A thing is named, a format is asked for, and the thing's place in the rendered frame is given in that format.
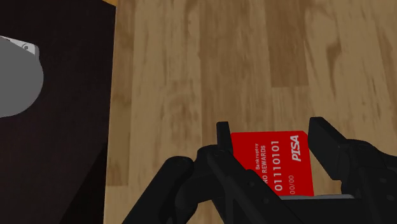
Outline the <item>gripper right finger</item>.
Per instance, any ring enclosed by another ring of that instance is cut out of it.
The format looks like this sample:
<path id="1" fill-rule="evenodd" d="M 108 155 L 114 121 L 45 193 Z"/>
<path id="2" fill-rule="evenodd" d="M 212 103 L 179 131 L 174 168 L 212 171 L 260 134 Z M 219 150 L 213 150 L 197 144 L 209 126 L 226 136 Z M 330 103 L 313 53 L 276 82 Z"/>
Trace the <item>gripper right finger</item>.
<path id="1" fill-rule="evenodd" d="M 344 137 L 323 117 L 309 120 L 308 146 L 341 193 L 359 200 L 370 224 L 397 224 L 397 156 Z"/>

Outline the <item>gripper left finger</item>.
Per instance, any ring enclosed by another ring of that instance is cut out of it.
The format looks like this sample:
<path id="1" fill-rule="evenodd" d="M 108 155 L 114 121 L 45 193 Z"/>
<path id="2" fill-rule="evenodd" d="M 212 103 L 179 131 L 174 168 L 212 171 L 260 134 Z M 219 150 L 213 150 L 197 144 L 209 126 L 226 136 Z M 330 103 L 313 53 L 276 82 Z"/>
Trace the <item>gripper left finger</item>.
<path id="1" fill-rule="evenodd" d="M 168 158 L 122 224 L 187 224 L 211 201 L 224 224 L 303 224 L 252 170 L 233 155 L 228 122 L 216 124 L 217 143 L 197 157 Z"/>

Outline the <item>red bank card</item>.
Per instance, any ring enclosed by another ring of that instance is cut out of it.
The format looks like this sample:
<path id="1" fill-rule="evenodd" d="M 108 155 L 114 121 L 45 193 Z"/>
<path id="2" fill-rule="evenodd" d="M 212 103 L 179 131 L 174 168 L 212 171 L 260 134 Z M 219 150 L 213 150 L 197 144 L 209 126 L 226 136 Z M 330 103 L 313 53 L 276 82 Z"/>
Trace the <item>red bank card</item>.
<path id="1" fill-rule="evenodd" d="M 233 155 L 278 196 L 313 196 L 307 134 L 302 130 L 234 132 Z"/>

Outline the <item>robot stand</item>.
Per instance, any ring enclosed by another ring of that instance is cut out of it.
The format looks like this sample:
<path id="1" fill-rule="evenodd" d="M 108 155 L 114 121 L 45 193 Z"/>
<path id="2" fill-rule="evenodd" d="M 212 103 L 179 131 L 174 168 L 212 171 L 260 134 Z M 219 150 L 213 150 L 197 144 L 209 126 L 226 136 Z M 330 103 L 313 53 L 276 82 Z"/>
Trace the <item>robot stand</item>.
<path id="1" fill-rule="evenodd" d="M 42 91 L 0 118 L 0 224 L 103 224 L 116 8 L 0 0 L 0 35 L 39 47 Z"/>

